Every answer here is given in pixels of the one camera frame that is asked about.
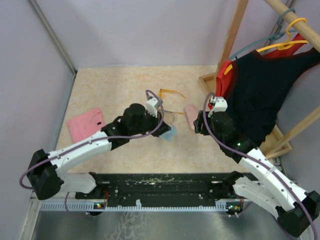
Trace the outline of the newspaper print glasses case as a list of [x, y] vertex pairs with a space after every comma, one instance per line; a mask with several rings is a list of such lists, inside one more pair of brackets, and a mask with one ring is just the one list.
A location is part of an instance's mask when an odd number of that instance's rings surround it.
[[175, 114], [170, 111], [165, 111], [163, 115], [164, 122], [171, 125], [175, 120]]

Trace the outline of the pink glasses case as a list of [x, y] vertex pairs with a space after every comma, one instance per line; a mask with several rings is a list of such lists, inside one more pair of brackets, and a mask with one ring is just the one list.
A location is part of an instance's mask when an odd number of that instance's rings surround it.
[[192, 131], [195, 131], [194, 121], [198, 117], [198, 108], [192, 104], [188, 104], [184, 107], [184, 113], [186, 115], [187, 122]]

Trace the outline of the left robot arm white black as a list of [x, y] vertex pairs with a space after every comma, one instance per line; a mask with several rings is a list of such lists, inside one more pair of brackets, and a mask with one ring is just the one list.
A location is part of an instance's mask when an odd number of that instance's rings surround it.
[[122, 116], [84, 140], [49, 153], [37, 150], [22, 177], [29, 180], [30, 189], [39, 200], [47, 200], [62, 192], [84, 193], [97, 199], [103, 195], [104, 186], [92, 173], [69, 173], [70, 169], [96, 155], [122, 147], [130, 140], [147, 136], [158, 138], [170, 130], [164, 121], [164, 111], [133, 103]]

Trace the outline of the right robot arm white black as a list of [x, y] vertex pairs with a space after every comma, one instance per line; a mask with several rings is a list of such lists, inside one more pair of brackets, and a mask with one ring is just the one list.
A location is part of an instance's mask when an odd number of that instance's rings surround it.
[[253, 182], [239, 172], [232, 172], [223, 185], [229, 198], [237, 195], [268, 211], [290, 236], [298, 238], [311, 228], [314, 239], [319, 234], [314, 221], [320, 215], [320, 195], [306, 191], [274, 166], [246, 135], [239, 132], [226, 112], [200, 110], [193, 122], [197, 134], [211, 136], [224, 154], [249, 170]]

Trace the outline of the orange sunglasses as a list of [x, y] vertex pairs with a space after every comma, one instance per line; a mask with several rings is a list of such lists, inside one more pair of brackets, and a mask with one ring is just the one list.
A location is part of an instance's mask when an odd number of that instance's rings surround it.
[[160, 88], [158, 92], [158, 97], [161, 100], [164, 100], [164, 111], [173, 115], [183, 115], [181, 111], [176, 111], [172, 107], [176, 106], [177, 97], [180, 96], [183, 99], [186, 99], [186, 96], [181, 92], [171, 89]]

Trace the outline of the red tank top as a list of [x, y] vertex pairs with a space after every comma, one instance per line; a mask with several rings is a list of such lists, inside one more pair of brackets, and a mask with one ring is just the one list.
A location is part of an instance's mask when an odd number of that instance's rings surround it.
[[[288, 49], [278, 50], [275, 49], [270, 51], [263, 56], [266, 58], [280, 58], [280, 57], [288, 57], [293, 56], [295, 52], [300, 49], [303, 45], [307, 43], [307, 41], [298, 33], [293, 41], [305, 41], [304, 43], [295, 43]], [[232, 61], [226, 60], [222, 67], [219, 69], [219, 72], [216, 76], [216, 90], [215, 95], [217, 97], [227, 98], [228, 92], [231, 90], [230, 86], [233, 80], [234, 70], [232, 69]]]

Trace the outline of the pink folded garment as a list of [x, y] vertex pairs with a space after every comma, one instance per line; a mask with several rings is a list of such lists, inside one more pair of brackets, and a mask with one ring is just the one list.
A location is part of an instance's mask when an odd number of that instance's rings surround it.
[[78, 143], [100, 131], [105, 125], [103, 113], [95, 107], [79, 116], [71, 118], [66, 123], [73, 144]]

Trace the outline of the navy tank top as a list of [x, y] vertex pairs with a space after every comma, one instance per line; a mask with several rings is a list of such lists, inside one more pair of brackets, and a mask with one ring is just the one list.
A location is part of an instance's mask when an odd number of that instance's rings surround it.
[[320, 53], [314, 48], [279, 58], [267, 58], [254, 50], [233, 61], [226, 111], [235, 128], [260, 146], [274, 129], [295, 81], [319, 63]]

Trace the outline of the yellow hanger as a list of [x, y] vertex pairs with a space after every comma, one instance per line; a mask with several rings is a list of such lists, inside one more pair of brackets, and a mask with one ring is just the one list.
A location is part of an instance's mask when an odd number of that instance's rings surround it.
[[303, 21], [303, 22], [305, 22], [305, 23], [308, 22], [306, 18], [300, 17], [300, 18], [294, 20], [292, 23], [290, 23], [290, 24], [287, 26], [286, 30], [285, 30], [285, 34], [288, 35], [288, 38], [287, 38], [287, 40], [286, 40], [285, 43], [276, 43], [276, 44], [268, 45], [268, 46], [259, 48], [259, 49], [257, 49], [256, 51], [257, 51], [258, 53], [260, 53], [260, 52], [264, 52], [264, 51], [266, 51], [266, 50], [268, 50], [268, 49], [277, 48], [277, 47], [284, 46], [284, 45], [290, 45], [290, 44], [293, 45], [293, 44], [294, 44], [294, 41], [290, 41], [290, 39], [291, 39], [291, 33], [296, 33], [297, 30], [290, 30], [290, 28], [292, 28], [295, 23], [300, 22], [300, 21]]

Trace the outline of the teal hanger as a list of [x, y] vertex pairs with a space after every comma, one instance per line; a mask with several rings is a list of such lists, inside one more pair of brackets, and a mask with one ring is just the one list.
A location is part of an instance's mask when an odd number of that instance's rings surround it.
[[293, 12], [293, 13], [296, 13], [296, 10], [294, 8], [289, 8], [288, 10], [286, 10], [284, 13], [282, 13], [278, 19], [277, 19], [277, 22], [276, 22], [276, 25], [278, 26], [278, 31], [276, 33], [273, 33], [271, 35], [268, 35], [268, 36], [265, 36], [259, 40], [256, 40], [248, 45], [246, 45], [245, 47], [241, 48], [240, 50], [238, 50], [237, 52], [235, 52], [233, 55], [231, 55], [228, 60], [231, 61], [233, 59], [237, 59], [238, 55], [241, 54], [243, 51], [246, 51], [252, 47], [254, 47], [255, 45], [263, 42], [263, 41], [267, 41], [267, 40], [270, 40], [271, 42], [272, 41], [276, 41], [280, 38], [283, 37], [283, 35], [285, 34], [285, 31], [281, 31], [282, 28], [283, 28], [283, 25], [282, 25], [282, 20], [284, 19], [284, 16], [289, 13], [289, 12]]

